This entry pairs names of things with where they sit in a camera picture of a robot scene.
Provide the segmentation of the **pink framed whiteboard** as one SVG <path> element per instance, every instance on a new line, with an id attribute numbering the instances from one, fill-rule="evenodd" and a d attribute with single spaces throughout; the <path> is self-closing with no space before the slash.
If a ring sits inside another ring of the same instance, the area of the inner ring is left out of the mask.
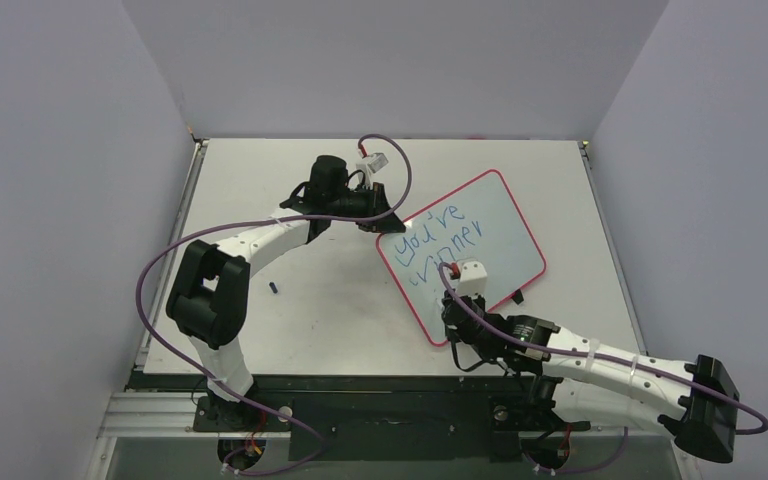
<path id="1" fill-rule="evenodd" d="M 382 234 L 377 251 L 427 341 L 446 343 L 440 306 L 441 262 L 476 260 L 489 273 L 483 293 L 493 310 L 542 276 L 544 254 L 501 172 L 490 169 Z"/>

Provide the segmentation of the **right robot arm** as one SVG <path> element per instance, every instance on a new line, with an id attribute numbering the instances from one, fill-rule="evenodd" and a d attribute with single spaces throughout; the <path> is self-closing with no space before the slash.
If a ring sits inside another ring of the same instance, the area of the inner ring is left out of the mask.
<path id="1" fill-rule="evenodd" d="M 441 317 L 448 339 L 469 346 L 484 363 L 514 374 L 569 379 L 620 398 L 609 406 L 578 394 L 578 413 L 635 420 L 706 461 L 734 459 L 740 394 L 714 357 L 700 354 L 688 362 L 635 354 L 534 316 L 488 313 L 481 296 L 445 295 Z"/>

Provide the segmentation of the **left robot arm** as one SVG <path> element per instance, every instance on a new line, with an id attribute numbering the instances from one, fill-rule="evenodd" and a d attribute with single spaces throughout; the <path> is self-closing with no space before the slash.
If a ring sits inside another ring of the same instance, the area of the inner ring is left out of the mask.
<path id="1" fill-rule="evenodd" d="M 250 227 L 215 243 L 190 242 L 182 255 L 165 312 L 196 348 L 201 365 L 214 374 L 207 392 L 232 429 L 251 427 L 258 402 L 246 395 L 254 386 L 238 335 L 248 306 L 251 278 L 290 250 L 309 244 L 333 218 L 351 219 L 371 233 L 403 233 L 385 187 L 372 179 L 386 166 L 382 153 L 362 158 L 355 171 L 336 156 L 319 156 L 264 226 Z"/>

